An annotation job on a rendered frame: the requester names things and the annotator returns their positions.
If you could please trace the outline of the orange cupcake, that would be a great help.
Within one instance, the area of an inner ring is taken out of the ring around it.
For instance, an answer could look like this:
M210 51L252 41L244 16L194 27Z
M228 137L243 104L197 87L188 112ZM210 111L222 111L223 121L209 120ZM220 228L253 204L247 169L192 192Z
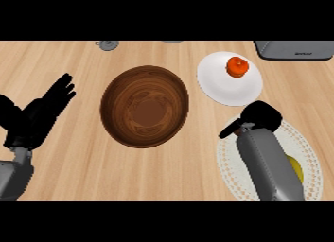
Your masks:
M249 70L249 63L240 57L232 57L228 60L225 69L232 78L241 78Z

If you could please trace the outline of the brown wooden bowl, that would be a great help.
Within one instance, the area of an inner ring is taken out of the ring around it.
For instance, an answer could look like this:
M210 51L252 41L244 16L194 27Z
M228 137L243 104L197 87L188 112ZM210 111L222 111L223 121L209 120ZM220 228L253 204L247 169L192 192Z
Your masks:
M124 71L101 98L104 128L126 146L150 148L181 130L189 112L189 94L181 78L163 67L145 65Z

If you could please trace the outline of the small grey round object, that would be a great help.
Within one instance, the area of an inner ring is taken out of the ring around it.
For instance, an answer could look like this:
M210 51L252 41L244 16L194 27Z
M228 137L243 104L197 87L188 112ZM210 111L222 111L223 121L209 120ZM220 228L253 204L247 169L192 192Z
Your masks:
M119 46L119 41L96 41L95 44L104 51L113 51Z

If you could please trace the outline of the grey appliance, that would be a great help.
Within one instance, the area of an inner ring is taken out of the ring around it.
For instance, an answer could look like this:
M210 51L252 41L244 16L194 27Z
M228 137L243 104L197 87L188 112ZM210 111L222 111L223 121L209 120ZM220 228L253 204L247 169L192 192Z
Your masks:
M327 61L334 41L254 41L259 57L269 61Z

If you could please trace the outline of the yellow sweet potato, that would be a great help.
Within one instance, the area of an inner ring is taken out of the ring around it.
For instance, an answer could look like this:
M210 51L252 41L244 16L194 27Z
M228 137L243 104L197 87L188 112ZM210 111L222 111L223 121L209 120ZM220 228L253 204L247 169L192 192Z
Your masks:
M303 183L303 171L302 171L300 164L299 164L299 162L297 162L297 160L296 160L296 158L293 156L287 155L287 158L288 158L288 162L291 164L291 167L294 169L297 178L300 180L300 183Z

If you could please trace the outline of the white round plate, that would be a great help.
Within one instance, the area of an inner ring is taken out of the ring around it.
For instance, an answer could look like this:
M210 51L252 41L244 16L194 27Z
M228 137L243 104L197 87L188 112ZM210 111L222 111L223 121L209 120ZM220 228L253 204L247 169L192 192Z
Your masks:
M226 63L232 57L241 58L249 65L240 78L226 72ZM204 94L226 106L244 106L252 103L263 89L260 71L253 62L232 52L215 52L207 55L197 66L197 82Z

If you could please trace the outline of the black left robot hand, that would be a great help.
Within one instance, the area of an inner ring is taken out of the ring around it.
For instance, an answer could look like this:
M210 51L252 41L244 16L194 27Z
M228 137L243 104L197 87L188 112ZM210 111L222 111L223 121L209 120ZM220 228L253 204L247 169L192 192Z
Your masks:
M36 149L52 130L56 118L76 96L71 83L73 76L64 74L40 98L36 98L24 109L0 95L0 127L6 130L6 148Z

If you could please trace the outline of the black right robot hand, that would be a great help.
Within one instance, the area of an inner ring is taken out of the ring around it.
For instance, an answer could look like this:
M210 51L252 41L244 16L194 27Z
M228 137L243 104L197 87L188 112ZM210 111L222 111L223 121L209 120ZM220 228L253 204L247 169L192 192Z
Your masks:
M277 131L281 121L283 115L280 111L265 101L257 100L244 107L240 118L225 127L219 133L219 138L223 139L235 132L244 123L252 123L253 129Z

